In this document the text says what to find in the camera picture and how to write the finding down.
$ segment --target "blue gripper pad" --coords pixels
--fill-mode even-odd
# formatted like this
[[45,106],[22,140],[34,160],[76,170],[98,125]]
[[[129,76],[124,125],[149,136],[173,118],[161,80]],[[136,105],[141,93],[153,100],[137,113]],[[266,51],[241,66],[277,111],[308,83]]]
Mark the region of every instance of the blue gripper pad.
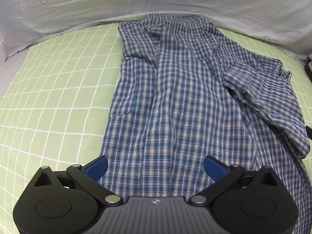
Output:
[[204,170],[214,182],[217,182],[229,173],[230,167],[209,155],[204,159]]
[[106,156],[100,156],[82,167],[84,174],[94,181],[98,181],[107,172],[107,169],[108,160]]

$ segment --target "silver screw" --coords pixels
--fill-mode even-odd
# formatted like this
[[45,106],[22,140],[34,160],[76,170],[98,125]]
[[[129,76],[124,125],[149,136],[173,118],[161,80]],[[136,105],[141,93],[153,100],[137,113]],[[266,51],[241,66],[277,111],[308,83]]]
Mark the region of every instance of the silver screw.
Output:
[[121,200],[121,198],[118,196],[118,195],[108,195],[105,197],[105,200],[108,202],[108,203],[117,203],[118,201]]
[[191,200],[196,204],[203,204],[207,199],[202,195],[195,195],[191,198]]

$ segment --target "bed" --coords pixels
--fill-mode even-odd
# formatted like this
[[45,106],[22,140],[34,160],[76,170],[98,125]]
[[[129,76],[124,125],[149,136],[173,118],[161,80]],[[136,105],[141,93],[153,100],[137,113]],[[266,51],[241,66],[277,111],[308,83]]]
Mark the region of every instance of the bed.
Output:
[[[65,170],[99,156],[120,76],[117,27],[94,26],[38,43],[12,57],[12,79],[5,74],[7,64],[0,70],[8,83],[0,100],[0,233],[18,233],[13,207],[40,166]],[[219,30],[247,50],[283,62],[293,73],[291,83],[305,123],[312,126],[312,84],[303,66],[263,41]],[[303,162],[311,179],[312,157]]]

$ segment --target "green checkered cloth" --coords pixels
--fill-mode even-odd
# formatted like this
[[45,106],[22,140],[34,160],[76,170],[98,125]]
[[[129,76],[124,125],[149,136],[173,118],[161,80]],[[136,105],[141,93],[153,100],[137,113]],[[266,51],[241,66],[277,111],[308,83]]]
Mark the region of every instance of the green checkered cloth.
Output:
[[[40,166],[65,170],[99,156],[122,59],[117,26],[82,29],[31,47],[0,100],[0,234],[18,234],[13,207]],[[312,85],[303,66],[267,43],[220,31],[283,62],[312,127]],[[311,156],[304,160],[310,178]]]

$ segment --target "plaid shirt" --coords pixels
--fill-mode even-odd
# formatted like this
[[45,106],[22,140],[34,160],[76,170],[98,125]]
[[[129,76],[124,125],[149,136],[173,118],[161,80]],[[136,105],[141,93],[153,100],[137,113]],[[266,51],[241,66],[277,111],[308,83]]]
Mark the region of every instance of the plaid shirt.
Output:
[[199,17],[149,14],[122,22],[121,79],[101,154],[100,184],[122,197],[191,197],[212,184],[212,155],[248,170],[270,165],[312,222],[303,117],[279,60],[249,52]]

